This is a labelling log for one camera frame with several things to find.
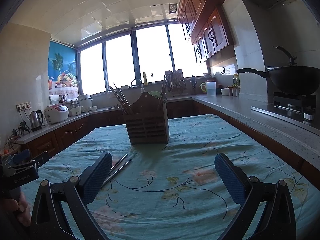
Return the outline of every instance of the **blue floral tablecloth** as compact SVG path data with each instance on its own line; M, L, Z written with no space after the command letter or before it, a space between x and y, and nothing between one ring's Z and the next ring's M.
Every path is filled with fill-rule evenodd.
M263 182L284 179L295 209L297 239L320 217L320 192L272 152L221 118L208 114L169 120L167 145L131 146L125 125L97 128L39 169L39 179L23 187L33 203L39 183L80 175L101 152L116 163L132 162L88 205L110 239L217 239L239 209L214 168L217 153ZM74 234L82 239L67 204ZM262 203L246 236L252 235Z

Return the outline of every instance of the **countertop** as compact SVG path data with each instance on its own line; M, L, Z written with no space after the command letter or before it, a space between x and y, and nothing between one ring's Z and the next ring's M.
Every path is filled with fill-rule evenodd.
M188 95L168 98L167 102L170 103L184 100L194 100L245 123L247 126L286 146L288 149L292 150L320 170L320 136L281 119L251 110L251 106L259 106L264 103L221 95L217 95L216 97L209 97L207 95ZM93 112L83 113L78 116L72 116L61 123L47 125L41 130L26 134L17 140L16 143L28 143L59 127L91 114L99 114L115 110L117 110L115 107L106 107L97 109Z

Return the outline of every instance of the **window frame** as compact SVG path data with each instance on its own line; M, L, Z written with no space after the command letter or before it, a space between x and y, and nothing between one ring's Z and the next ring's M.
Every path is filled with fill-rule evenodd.
M80 64L80 59L81 59L81 51L88 49L92 46L95 46L97 44L101 44L101 49L102 49L102 65L103 65L103 73L104 73L104 78L105 78L105 86L106 86L106 91L100 92L95 95L101 95L103 93L111 91L109 88L108 84L108 71L107 71L107 58L106 58L106 41L113 40L118 37L122 37L125 35L129 35L131 37L131 48L132 48L132 59L133 59L133 66L134 66L134 75L136 79L141 79L141 72L140 72L140 62L139 62L139 52L138 52L138 45L137 45L137 34L136 30L139 29L145 29L145 28L152 28L155 26L162 26L164 25L166 28L166 33L167 33L167 39L168 39L168 44L169 44L169 56L171 57L171 63L172 63L172 69L173 71L176 71L175 69L175 64L174 64L174 57L173 57L173 52L172 52L172 45L171 45L171 39L170 39L170 33L169 33L169 24L181 24L178 21L170 21L166 23L161 23L161 24L150 24L147 26L140 26L140 27L135 27L132 28L131 30L126 30L120 33L116 33L113 35L110 35L108 37L105 37L103 39L95 40L91 42L90 44L85 44L79 48L77 48L77 57L76 57L76 73L77 73L77 80L78 80L78 91L79 95L83 95L83 88L82 88L82 81L81 81L81 64Z

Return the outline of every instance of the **ceiling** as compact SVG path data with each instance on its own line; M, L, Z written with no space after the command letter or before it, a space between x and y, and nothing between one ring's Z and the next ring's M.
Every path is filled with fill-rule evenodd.
M10 22L51 33L81 46L108 33L153 21L176 19L169 4L178 0L25 0Z

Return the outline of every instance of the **finger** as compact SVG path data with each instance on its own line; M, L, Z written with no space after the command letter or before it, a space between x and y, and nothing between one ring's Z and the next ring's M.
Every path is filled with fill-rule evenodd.
M31 223L30 207L27 207L23 213L17 215L17 219L25 227L30 226L30 223Z
M25 209L28 207L28 201L26 200L26 197L23 192L20 193L20 199L19 199L19 210L20 212L24 212Z
M18 202L12 198L2 198L0 203L7 212L14 212L19 208Z

